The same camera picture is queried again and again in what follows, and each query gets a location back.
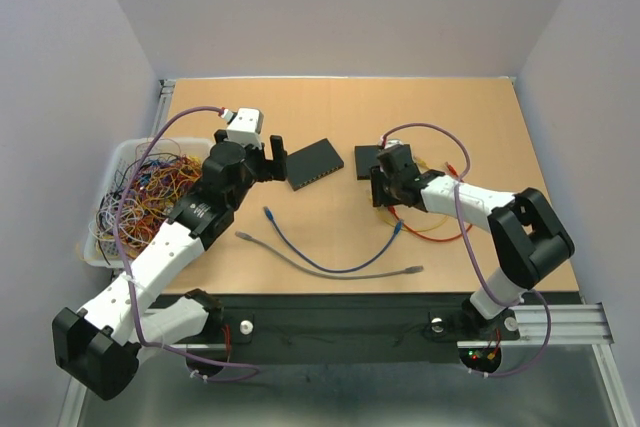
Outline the black network switch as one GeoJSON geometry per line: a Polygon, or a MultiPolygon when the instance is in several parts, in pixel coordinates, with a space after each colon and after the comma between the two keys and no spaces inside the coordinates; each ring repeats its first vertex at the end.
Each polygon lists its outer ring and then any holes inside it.
{"type": "Polygon", "coordinates": [[[370,180],[372,170],[378,168],[385,178],[391,179],[414,167],[408,144],[358,145],[354,147],[356,177],[370,180]]]}
{"type": "Polygon", "coordinates": [[[287,181],[294,191],[344,167],[344,161],[327,139],[314,142],[287,157],[287,181]]]}

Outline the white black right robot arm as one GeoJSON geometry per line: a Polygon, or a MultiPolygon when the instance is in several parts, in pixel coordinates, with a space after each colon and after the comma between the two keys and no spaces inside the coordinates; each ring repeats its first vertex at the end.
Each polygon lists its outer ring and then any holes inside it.
{"type": "Polygon", "coordinates": [[[472,337],[482,337],[496,318],[521,296],[569,260],[575,245],[544,194],[492,191],[464,183],[444,172],[422,172],[407,144],[379,148],[370,169],[373,205],[404,205],[442,214],[491,235],[498,267],[450,317],[472,337]]]}

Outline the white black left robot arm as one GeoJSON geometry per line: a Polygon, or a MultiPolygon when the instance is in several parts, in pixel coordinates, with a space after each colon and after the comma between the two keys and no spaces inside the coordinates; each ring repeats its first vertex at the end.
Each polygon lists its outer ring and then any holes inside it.
{"type": "Polygon", "coordinates": [[[281,137],[271,136],[273,156],[266,158],[263,144],[242,145],[232,136],[230,130],[216,132],[201,178],[125,271],[80,309],[64,308],[53,319],[56,364],[103,400],[125,390],[153,348],[173,351],[175,343],[194,336],[230,337],[221,302],[201,289],[143,314],[232,224],[255,183],[285,180],[281,137]]]}

